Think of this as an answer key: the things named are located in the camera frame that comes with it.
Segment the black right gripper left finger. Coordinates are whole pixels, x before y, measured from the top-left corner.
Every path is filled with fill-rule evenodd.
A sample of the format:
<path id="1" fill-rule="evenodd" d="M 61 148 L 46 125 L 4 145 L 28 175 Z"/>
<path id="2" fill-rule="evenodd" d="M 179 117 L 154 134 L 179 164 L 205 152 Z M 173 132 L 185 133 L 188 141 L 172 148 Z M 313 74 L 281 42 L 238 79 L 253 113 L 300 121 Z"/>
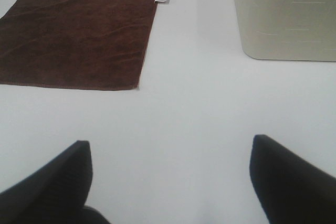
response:
<path id="1" fill-rule="evenodd" d="M 108 223 L 86 205 L 92 178 L 90 143 L 76 141 L 1 192 L 1 223 Z"/>

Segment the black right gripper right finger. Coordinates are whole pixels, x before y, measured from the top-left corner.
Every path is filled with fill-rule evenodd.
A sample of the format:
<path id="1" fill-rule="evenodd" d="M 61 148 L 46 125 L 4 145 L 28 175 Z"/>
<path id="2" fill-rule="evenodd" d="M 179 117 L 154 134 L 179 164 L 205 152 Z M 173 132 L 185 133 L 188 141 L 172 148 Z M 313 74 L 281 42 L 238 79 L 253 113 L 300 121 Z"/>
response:
<path id="1" fill-rule="evenodd" d="M 255 135 L 250 179 L 269 223 L 335 223 L 335 178 L 266 135 Z"/>

